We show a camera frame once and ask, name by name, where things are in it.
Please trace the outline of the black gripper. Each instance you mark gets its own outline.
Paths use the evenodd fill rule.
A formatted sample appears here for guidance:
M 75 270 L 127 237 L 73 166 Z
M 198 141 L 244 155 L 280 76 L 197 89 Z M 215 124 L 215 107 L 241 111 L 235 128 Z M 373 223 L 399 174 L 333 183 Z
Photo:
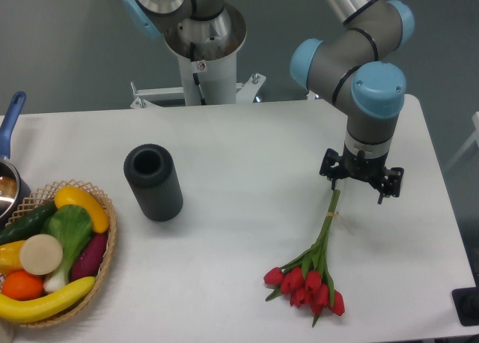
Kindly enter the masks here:
M 381 204 L 384 198 L 400 197 L 404 175 L 402 167 L 388 169 L 385 166 L 387 158 L 388 153 L 377 158 L 367 158 L 363 150 L 353 154 L 348 148 L 344 148 L 343 155 L 340 155 L 328 148 L 319 174 L 327 177 L 332 190 L 336 190 L 338 180 L 349 177 L 369 183 L 379 193 L 377 204 Z

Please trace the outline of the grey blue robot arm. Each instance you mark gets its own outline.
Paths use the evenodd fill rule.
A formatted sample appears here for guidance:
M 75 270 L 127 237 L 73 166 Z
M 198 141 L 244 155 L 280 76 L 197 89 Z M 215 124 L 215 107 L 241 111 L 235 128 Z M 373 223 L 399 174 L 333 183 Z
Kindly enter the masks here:
M 398 197 L 404 171 L 387 168 L 406 77 L 385 57 L 415 29 L 411 10 L 397 0 L 327 0 L 345 31 L 334 42 L 302 42 L 290 75 L 347 117 L 344 149 L 327 150 L 320 174 L 332 183 L 350 177 L 381 198 Z M 246 38 L 242 14 L 225 0 L 122 0 L 134 25 L 161 37 L 177 57 L 186 104 L 238 103 L 237 52 Z

